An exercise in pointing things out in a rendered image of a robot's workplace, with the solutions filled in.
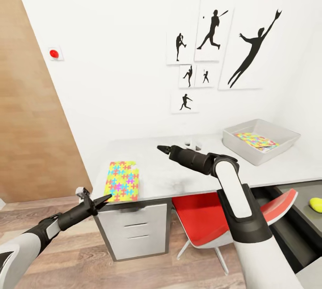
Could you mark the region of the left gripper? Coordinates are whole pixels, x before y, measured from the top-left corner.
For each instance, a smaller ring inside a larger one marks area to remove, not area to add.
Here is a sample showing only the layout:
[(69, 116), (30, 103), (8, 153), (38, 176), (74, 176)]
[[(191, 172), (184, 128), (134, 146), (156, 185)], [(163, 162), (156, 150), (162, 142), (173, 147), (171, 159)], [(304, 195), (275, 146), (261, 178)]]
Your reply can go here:
[(104, 202), (112, 197), (112, 194), (99, 197), (91, 200), (90, 197), (85, 197), (84, 202), (72, 208), (70, 211), (70, 219), (73, 225), (76, 225), (80, 221), (90, 217), (91, 215), (96, 216), (98, 210), (103, 208), (108, 202)]

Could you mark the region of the tennis ball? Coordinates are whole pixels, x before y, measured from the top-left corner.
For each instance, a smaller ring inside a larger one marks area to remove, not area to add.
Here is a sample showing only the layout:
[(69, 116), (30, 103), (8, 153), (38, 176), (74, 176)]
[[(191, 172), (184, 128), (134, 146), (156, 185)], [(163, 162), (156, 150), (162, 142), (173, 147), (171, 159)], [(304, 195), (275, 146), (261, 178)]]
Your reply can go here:
[(312, 198), (310, 200), (310, 206), (318, 213), (322, 213), (322, 199)]

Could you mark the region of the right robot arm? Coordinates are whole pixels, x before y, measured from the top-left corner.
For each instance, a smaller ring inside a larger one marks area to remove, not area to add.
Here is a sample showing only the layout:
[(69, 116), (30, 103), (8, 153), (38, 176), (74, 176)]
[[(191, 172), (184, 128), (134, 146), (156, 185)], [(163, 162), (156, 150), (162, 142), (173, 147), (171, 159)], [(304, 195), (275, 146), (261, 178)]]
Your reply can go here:
[(169, 159), (204, 175), (218, 178), (217, 190), (225, 214), (246, 289), (303, 289), (284, 257), (247, 183), (241, 184), (237, 159), (228, 155), (197, 151), (195, 138), (184, 140), (183, 148), (157, 146)]

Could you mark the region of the jigsaw puzzle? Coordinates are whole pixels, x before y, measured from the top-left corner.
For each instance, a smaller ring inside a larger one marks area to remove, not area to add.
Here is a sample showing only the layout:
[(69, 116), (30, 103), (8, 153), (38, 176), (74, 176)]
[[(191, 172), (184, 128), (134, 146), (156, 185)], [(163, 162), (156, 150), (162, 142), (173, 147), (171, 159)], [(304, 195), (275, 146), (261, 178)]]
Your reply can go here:
[(263, 138), (256, 135), (252, 136), (252, 133), (236, 134), (236, 136), (253, 147), (271, 147), (271, 144), (268, 141), (265, 141)]
[(135, 161), (110, 162), (103, 196), (112, 194), (112, 197), (104, 202), (138, 200), (139, 169), (131, 171), (131, 165), (135, 164)]

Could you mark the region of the board game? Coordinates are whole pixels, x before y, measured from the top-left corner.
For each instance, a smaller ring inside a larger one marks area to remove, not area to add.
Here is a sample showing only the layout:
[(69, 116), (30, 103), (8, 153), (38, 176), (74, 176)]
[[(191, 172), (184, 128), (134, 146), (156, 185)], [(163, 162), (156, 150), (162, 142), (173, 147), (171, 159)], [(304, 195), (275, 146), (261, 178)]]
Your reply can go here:
[(269, 139), (266, 139), (266, 138), (264, 138), (264, 137), (261, 137), (261, 138), (263, 138), (265, 141), (268, 141), (268, 142), (271, 144), (271, 147), (257, 147), (257, 149), (259, 149), (259, 150), (260, 150), (260, 151), (262, 151), (262, 152), (268, 152), (268, 151), (270, 151), (271, 149), (274, 149), (274, 148), (276, 148), (276, 147), (280, 146), (278, 143), (273, 142), (273, 141), (271, 141), (271, 140), (269, 140)]

